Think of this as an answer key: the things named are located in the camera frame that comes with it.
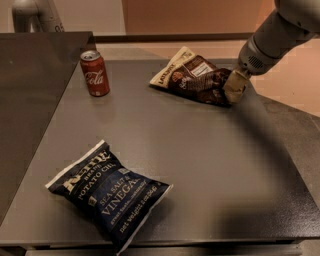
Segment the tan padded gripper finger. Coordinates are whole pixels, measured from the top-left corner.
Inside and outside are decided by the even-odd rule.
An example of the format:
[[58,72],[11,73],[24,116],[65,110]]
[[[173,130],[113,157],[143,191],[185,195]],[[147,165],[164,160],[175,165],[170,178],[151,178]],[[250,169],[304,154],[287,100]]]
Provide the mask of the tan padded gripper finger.
[[230,104],[238,103],[245,91],[248,78],[239,70],[233,70],[222,89]]

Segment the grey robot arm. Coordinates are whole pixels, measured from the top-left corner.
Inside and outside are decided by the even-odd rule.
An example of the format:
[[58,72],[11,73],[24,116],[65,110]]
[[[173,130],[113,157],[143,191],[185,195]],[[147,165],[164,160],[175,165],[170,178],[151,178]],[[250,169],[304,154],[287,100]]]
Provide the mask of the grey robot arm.
[[[318,33],[319,12],[308,16],[298,10],[298,0],[274,0],[276,9],[241,48],[237,65],[223,86],[229,103],[240,101],[251,76],[267,73],[285,54]],[[14,30],[63,32],[53,0],[14,0]]]

